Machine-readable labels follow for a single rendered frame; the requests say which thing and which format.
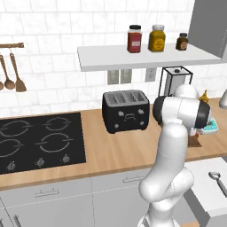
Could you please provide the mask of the black four-slot toaster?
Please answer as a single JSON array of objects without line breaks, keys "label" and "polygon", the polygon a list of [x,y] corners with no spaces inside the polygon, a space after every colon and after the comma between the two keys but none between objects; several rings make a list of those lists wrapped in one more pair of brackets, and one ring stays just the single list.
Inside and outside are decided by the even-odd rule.
[{"label": "black four-slot toaster", "polygon": [[105,92],[102,116],[110,134],[135,129],[145,130],[149,123],[150,102],[141,90]]}]

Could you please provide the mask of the teal and white flat object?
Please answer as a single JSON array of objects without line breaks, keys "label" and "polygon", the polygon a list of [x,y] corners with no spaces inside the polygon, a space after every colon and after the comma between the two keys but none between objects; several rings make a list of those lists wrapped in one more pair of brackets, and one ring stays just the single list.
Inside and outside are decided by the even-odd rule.
[{"label": "teal and white flat object", "polygon": [[214,117],[210,118],[207,126],[203,129],[197,129],[201,135],[212,135],[218,132],[218,125]]}]

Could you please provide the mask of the white wall socket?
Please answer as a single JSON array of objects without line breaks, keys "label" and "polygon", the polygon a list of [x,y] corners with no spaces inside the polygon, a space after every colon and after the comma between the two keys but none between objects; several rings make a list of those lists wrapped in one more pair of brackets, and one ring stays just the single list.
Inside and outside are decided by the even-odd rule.
[{"label": "white wall socket", "polygon": [[147,82],[154,82],[155,81],[155,77],[156,77],[156,71],[157,71],[156,67],[147,68],[146,72],[145,72],[145,80]]}]

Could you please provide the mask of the open white drawer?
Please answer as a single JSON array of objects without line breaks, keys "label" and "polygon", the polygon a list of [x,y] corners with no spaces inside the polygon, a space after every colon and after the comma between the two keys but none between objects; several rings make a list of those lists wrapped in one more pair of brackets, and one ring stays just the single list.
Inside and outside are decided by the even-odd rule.
[{"label": "open white drawer", "polygon": [[194,186],[184,194],[200,227],[227,227],[227,197],[209,172],[219,172],[227,189],[227,162],[223,158],[186,162],[194,176]]}]

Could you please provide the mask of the wide grey drawer front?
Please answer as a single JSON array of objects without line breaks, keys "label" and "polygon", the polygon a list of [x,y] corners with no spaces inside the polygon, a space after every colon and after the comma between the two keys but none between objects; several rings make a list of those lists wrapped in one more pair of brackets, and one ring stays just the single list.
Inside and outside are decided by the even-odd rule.
[{"label": "wide grey drawer front", "polygon": [[84,178],[0,191],[0,201],[7,208],[47,205],[49,202],[66,208],[90,207],[91,181]]}]

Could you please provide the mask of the small brown spice jar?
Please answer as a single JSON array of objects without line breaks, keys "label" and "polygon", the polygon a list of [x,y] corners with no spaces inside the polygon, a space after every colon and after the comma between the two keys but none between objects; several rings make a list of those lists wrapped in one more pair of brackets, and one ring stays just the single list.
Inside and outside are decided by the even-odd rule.
[{"label": "small brown spice jar", "polygon": [[188,38],[186,33],[181,33],[176,40],[176,49],[185,51],[187,49]]}]

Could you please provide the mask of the wooden wall rail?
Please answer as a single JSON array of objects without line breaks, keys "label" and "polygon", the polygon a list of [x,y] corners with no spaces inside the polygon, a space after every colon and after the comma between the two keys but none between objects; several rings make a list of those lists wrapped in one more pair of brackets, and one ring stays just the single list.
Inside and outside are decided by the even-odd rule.
[{"label": "wooden wall rail", "polygon": [[0,43],[0,49],[3,48],[24,48],[24,43]]}]

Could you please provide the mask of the red spice jar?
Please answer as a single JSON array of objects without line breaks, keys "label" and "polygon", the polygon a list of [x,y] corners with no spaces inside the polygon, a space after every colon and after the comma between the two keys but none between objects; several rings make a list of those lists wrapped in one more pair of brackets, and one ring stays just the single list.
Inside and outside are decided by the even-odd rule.
[{"label": "red spice jar", "polygon": [[128,31],[128,52],[139,53],[141,50],[141,40],[141,27],[139,25],[130,25]]}]

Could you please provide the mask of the black hob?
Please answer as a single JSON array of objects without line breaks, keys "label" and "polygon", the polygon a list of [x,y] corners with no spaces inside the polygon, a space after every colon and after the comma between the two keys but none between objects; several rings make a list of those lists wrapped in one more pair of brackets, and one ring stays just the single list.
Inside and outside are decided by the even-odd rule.
[{"label": "black hob", "polygon": [[[43,158],[44,165],[36,162]],[[6,167],[13,161],[16,167]],[[0,175],[86,161],[80,113],[0,120]]]}]

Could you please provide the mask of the yellow spice jar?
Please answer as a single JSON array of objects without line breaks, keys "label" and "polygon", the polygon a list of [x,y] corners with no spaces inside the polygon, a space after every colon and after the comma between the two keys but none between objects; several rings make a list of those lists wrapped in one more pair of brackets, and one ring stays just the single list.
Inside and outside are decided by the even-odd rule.
[{"label": "yellow spice jar", "polygon": [[165,33],[163,25],[153,25],[153,31],[149,34],[148,50],[162,52],[165,45]]}]

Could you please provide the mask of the grey cupboard door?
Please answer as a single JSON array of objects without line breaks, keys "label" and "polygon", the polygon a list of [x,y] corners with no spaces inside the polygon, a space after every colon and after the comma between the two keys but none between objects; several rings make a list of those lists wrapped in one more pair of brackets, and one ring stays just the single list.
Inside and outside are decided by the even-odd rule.
[{"label": "grey cupboard door", "polygon": [[137,227],[148,204],[136,186],[93,193],[95,227]]},{"label": "grey cupboard door", "polygon": [[47,205],[10,207],[7,211],[12,220],[15,215],[19,216],[22,227],[94,227],[92,204],[75,209],[49,202]]}]

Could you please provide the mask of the white wall shelf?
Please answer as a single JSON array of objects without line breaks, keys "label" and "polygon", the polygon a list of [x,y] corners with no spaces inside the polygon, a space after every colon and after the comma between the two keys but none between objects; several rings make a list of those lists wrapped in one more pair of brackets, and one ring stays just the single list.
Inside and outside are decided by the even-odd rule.
[{"label": "white wall shelf", "polygon": [[139,53],[129,53],[125,45],[83,46],[77,48],[82,72],[179,67],[219,64],[221,59],[191,44],[186,51],[178,51],[167,43],[164,52],[151,52],[143,44]]}]

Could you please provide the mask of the grey curved fixture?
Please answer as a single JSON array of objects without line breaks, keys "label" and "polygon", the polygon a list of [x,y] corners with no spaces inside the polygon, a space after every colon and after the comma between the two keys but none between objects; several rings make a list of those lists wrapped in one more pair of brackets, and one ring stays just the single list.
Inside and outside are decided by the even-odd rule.
[{"label": "grey curved fixture", "polygon": [[227,90],[224,92],[219,101],[219,107],[222,109],[227,109]]}]

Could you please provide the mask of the grey wall socket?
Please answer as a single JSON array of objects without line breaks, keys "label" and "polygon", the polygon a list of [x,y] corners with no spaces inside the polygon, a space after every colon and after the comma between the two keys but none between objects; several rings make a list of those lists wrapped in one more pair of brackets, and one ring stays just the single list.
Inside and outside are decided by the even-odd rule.
[{"label": "grey wall socket", "polygon": [[122,69],[121,70],[121,83],[131,83],[132,70]]},{"label": "grey wall socket", "polygon": [[119,71],[118,70],[108,70],[107,71],[107,84],[118,84],[119,83]]}]

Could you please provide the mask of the hanging wooden spatula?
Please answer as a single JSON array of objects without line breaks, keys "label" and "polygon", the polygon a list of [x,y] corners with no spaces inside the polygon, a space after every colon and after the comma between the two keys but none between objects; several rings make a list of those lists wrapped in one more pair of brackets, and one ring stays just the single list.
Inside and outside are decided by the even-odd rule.
[{"label": "hanging wooden spatula", "polygon": [[27,88],[26,88],[25,83],[19,77],[16,59],[15,59],[15,56],[12,52],[10,53],[10,58],[11,58],[11,62],[12,62],[14,72],[16,74],[16,82],[15,82],[16,91],[17,92],[25,92],[27,90]]}]

